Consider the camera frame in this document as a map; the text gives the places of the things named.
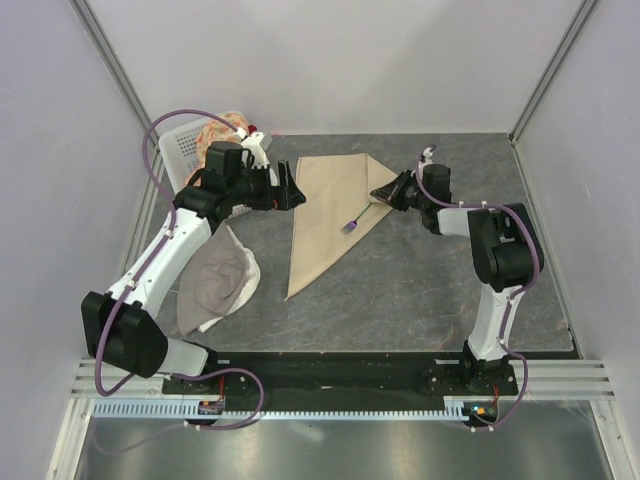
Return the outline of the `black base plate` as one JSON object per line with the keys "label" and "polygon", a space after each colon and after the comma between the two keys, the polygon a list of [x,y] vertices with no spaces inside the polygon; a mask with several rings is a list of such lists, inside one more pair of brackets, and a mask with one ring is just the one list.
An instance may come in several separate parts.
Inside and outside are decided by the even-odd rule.
{"label": "black base plate", "polygon": [[516,375],[509,358],[475,361],[464,352],[213,352],[203,371],[186,380],[165,382],[163,391],[191,391],[219,385],[229,396],[233,382],[212,373],[241,368],[254,373],[267,392],[278,389],[319,392],[347,388],[411,391],[429,395],[516,395]]}

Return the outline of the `orange floral cloth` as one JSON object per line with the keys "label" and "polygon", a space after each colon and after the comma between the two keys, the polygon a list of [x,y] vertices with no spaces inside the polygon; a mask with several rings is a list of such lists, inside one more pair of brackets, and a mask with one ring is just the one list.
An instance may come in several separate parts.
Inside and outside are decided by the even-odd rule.
{"label": "orange floral cloth", "polygon": [[[246,117],[239,111],[226,111],[223,113],[218,113],[218,116],[223,118],[233,126],[244,130],[245,132],[249,131],[249,122],[247,121]],[[191,180],[197,170],[205,166],[206,150],[210,146],[210,144],[215,141],[227,141],[235,143],[241,142],[239,137],[234,133],[233,129],[217,120],[211,119],[202,128],[202,130],[196,137],[197,164],[195,170],[185,178],[183,183],[184,186],[187,185],[187,183]]]}

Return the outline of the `beige cloth napkin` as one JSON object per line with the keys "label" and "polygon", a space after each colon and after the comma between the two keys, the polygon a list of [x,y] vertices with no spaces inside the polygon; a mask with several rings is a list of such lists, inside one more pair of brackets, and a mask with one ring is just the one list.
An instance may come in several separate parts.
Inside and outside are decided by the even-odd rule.
{"label": "beige cloth napkin", "polygon": [[[370,191],[397,174],[366,153],[301,157],[295,182],[306,202],[294,210],[287,297],[292,298],[334,265],[390,211]],[[341,228],[369,203],[358,227]]]}

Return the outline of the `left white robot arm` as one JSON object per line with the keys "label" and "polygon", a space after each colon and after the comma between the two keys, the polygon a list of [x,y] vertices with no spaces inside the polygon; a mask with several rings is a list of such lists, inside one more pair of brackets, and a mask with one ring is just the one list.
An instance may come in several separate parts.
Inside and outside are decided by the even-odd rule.
{"label": "left white robot arm", "polygon": [[159,308],[188,261],[234,208],[292,210],[306,198],[288,163],[272,167],[258,144],[214,142],[172,201],[167,219],[142,256],[106,293],[88,293],[81,316],[89,355],[131,375],[184,375],[198,393],[219,382],[207,348],[168,338],[156,324]]}

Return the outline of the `white plastic basket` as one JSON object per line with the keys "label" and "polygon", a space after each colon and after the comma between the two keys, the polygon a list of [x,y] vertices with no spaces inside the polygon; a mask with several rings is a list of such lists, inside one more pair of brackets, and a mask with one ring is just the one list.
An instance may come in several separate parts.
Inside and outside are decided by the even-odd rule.
{"label": "white plastic basket", "polygon": [[[213,118],[201,114],[201,119],[167,131],[159,138],[159,150],[175,193],[184,187],[185,178],[195,170],[197,164],[196,137],[211,119]],[[248,132],[235,126],[231,129],[241,141],[249,135]]]}

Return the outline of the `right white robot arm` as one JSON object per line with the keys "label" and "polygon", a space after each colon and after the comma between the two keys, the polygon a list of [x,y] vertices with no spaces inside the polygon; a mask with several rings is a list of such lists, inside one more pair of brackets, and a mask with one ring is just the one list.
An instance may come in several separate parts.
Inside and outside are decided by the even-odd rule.
{"label": "right white robot arm", "polygon": [[422,163],[371,196],[397,211],[417,210],[435,235],[466,237],[481,296],[474,327],[453,368],[467,392],[483,392],[509,376],[509,336],[525,292],[544,267],[544,254],[526,207],[453,203],[451,169]]}

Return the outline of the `grey cloth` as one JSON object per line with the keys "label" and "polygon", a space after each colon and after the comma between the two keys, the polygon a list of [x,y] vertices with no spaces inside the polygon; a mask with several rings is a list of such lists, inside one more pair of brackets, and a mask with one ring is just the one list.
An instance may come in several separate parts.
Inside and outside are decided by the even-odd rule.
{"label": "grey cloth", "polygon": [[228,315],[247,280],[249,260],[223,222],[194,254],[180,277],[177,325],[186,335]]}

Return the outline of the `iridescent rainbow fork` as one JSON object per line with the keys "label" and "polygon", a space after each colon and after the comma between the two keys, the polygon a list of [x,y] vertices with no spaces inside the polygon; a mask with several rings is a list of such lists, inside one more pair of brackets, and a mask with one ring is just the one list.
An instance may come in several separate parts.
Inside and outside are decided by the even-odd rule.
{"label": "iridescent rainbow fork", "polygon": [[353,232],[357,227],[358,227],[358,222],[359,220],[362,218],[362,216],[371,208],[371,206],[373,205],[372,202],[369,202],[364,209],[352,220],[350,220],[349,222],[347,222],[342,228],[341,228],[341,232],[343,234],[349,234],[351,232]]}

